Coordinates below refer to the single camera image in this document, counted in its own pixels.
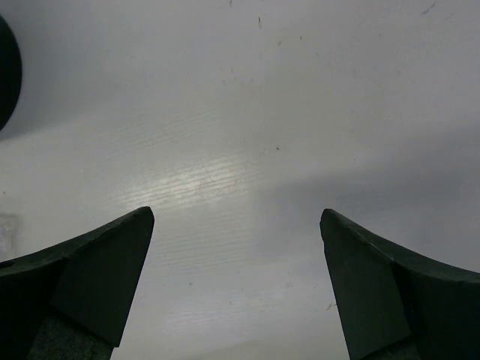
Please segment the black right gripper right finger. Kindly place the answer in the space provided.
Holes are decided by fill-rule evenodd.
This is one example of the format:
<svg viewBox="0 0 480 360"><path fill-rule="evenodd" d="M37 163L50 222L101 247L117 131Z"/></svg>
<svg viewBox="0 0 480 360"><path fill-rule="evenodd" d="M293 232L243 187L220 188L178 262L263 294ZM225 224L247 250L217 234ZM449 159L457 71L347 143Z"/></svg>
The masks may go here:
<svg viewBox="0 0 480 360"><path fill-rule="evenodd" d="M319 223L351 359L478 359L479 274L327 208Z"/></svg>

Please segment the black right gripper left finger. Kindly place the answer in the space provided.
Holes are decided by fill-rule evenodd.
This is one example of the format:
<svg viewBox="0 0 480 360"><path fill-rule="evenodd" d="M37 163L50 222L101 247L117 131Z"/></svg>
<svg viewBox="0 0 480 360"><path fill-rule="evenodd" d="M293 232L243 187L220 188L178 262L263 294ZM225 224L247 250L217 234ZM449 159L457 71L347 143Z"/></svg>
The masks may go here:
<svg viewBox="0 0 480 360"><path fill-rule="evenodd" d="M110 359L121 343L154 224L144 206L1 262L1 358Z"/></svg>

